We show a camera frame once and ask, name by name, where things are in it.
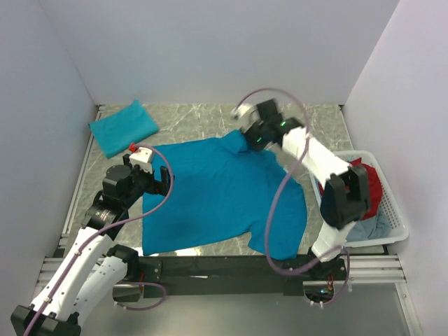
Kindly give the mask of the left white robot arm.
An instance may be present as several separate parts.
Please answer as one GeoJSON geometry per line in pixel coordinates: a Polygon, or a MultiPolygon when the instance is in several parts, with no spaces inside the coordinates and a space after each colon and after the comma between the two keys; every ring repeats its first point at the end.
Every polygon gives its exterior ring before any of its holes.
{"type": "Polygon", "coordinates": [[[87,210],[75,242],[45,288],[27,306],[17,306],[10,321],[16,335],[79,335],[91,311],[116,284],[142,294],[147,282],[138,252],[115,244],[131,221],[130,207],[144,194],[171,195],[174,175],[150,164],[126,161],[109,168],[102,189],[87,210]]]}

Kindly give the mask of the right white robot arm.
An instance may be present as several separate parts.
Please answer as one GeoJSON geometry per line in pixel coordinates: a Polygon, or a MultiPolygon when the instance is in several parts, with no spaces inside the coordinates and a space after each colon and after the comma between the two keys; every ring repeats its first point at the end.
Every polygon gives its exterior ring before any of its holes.
{"type": "Polygon", "coordinates": [[[307,262],[307,271],[315,279],[325,278],[347,235],[370,210],[366,169],[337,157],[297,118],[285,118],[274,99],[256,105],[241,104],[233,110],[232,117],[253,150],[261,151],[270,143],[279,145],[283,152],[300,160],[323,187],[320,203],[323,224],[311,247],[315,257],[307,262]]]}

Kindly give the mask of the blue polo t-shirt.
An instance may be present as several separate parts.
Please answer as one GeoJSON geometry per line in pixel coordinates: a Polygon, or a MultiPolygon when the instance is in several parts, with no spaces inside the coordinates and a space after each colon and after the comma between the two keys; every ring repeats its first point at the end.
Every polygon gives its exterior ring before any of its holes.
{"type": "Polygon", "coordinates": [[[248,247],[264,253],[265,224],[286,176],[275,154],[256,152],[235,130],[221,138],[157,146],[154,167],[170,166],[174,189],[143,218],[146,256],[221,242],[250,233],[248,247]]]}

